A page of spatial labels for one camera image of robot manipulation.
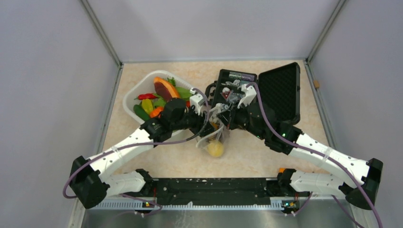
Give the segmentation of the clear zip top bag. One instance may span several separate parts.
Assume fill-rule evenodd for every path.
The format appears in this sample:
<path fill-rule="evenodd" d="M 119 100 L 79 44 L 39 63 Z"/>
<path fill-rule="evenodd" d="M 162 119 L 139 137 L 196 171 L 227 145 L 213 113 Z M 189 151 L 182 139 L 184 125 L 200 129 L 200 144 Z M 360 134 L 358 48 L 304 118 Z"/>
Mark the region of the clear zip top bag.
<path fill-rule="evenodd" d="M 228 107 L 229 106 L 226 104 L 218 103 L 217 105 L 215 105 L 214 108 L 210 110 L 209 122 L 216 129 L 216 131 L 206 136 L 199 136 L 196 140 L 196 148 L 207 152 L 208 144 L 210 143 L 210 141 L 214 140 L 218 140 L 224 145 L 226 139 L 229 138 L 229 131 L 226 129 L 226 126 L 218 119 L 217 114 L 221 113 Z"/>

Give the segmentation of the yellow lemon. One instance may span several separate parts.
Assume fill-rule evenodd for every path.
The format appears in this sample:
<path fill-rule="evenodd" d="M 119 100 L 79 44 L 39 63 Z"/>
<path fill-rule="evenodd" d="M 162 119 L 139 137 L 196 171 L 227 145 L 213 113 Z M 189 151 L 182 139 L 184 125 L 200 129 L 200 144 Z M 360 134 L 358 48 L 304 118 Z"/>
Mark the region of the yellow lemon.
<path fill-rule="evenodd" d="M 221 157 L 224 154 L 224 145 L 218 140 L 210 141 L 207 146 L 207 152 L 212 157 Z"/>

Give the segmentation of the papaya slice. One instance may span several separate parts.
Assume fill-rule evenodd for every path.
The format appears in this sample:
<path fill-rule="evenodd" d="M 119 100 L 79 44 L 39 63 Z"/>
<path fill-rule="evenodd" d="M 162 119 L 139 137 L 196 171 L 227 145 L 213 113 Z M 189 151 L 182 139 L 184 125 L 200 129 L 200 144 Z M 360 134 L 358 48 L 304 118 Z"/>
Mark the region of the papaya slice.
<path fill-rule="evenodd" d="M 153 83 L 155 92 L 165 101 L 169 102 L 173 98 L 180 98 L 177 89 L 167 80 L 160 77 L 155 77 Z"/>

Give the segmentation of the yellow green star fruit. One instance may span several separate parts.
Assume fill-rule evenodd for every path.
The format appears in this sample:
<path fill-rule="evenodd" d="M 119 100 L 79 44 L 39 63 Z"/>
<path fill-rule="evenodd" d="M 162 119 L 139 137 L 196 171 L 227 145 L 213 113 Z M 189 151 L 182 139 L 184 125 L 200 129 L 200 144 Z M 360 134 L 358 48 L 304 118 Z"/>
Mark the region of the yellow green star fruit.
<path fill-rule="evenodd" d="M 143 108 L 143 110 L 147 113 L 150 114 L 153 110 L 154 110 L 154 105 L 153 105 L 153 101 L 151 99 L 144 99 L 141 102 L 141 107 Z"/>

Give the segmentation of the white plastic basket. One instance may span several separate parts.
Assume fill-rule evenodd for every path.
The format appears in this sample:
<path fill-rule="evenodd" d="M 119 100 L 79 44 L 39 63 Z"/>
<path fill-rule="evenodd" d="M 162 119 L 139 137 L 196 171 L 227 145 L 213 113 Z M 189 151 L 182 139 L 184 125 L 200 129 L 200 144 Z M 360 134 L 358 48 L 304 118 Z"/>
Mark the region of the white plastic basket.
<path fill-rule="evenodd" d="M 123 108 L 126 113 L 140 123 L 141 126 L 145 126 L 144 123 L 147 121 L 151 121 L 154 124 L 161 124 L 172 132 L 172 141 L 183 139 L 184 132 L 191 128 L 190 116 L 191 114 L 195 114 L 194 106 L 191 106 L 190 100 L 185 101 L 181 98 L 173 98 L 169 102 L 165 101 L 155 92 L 153 83 L 155 77 L 160 77 L 165 80 L 168 77 L 173 77 L 176 81 L 176 86 L 187 88 L 189 90 L 192 88 L 192 85 L 179 76 L 165 70 L 156 70 L 147 74 L 137 85 L 124 95 Z M 136 98 L 140 94 L 147 93 L 153 93 L 159 97 L 152 100 L 154 109 L 163 106 L 164 110 L 160 113 L 160 116 L 143 121 L 134 113 L 133 106 L 141 105 L 142 100 L 137 100 Z"/>

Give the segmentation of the small orange fruit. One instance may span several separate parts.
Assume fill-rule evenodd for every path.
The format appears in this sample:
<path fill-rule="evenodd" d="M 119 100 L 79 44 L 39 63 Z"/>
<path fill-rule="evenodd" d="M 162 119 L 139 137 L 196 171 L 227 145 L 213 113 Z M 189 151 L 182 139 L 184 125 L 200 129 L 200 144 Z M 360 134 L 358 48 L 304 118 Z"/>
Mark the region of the small orange fruit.
<path fill-rule="evenodd" d="M 160 113 L 161 113 L 163 110 L 164 110 L 164 107 L 163 107 L 163 106 L 159 106 L 159 107 L 155 108 L 153 111 L 151 111 L 151 112 L 149 113 L 149 116 L 150 116 L 151 118 L 158 117 L 158 116 L 160 116 Z"/>

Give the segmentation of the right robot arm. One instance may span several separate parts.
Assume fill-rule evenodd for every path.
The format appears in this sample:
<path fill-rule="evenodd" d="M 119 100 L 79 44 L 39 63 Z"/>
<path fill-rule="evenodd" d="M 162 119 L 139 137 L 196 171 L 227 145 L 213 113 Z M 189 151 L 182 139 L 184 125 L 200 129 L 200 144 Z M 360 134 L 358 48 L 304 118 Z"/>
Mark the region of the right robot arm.
<path fill-rule="evenodd" d="M 263 140 L 271 150 L 306 160 L 328 174 L 313 174 L 286 169 L 278 177 L 279 191 L 285 196 L 294 192 L 316 192 L 344 196 L 352 205 L 374 209 L 383 162 L 362 160 L 326 146 L 301 129 L 279 122 L 272 109 L 258 102 L 220 112 L 218 118 L 231 130 L 243 129 Z"/>

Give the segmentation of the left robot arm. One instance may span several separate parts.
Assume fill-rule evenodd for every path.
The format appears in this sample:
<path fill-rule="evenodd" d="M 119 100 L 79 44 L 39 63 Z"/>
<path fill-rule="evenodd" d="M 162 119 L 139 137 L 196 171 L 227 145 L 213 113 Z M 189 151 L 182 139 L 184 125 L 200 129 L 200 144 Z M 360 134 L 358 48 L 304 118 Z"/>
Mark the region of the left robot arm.
<path fill-rule="evenodd" d="M 205 129 L 209 112 L 203 111 L 208 100 L 202 95 L 190 97 L 191 106 L 173 98 L 154 118 L 140 125 L 131 135 L 99 155 L 74 159 L 70 177 L 65 188 L 70 187 L 86 209 L 93 208 L 106 197 L 126 192 L 147 196 L 152 192 L 152 183 L 134 171 L 114 175 L 114 172 L 137 155 L 158 145 L 170 145 L 168 140 L 178 130 L 191 129 L 197 137 Z"/>

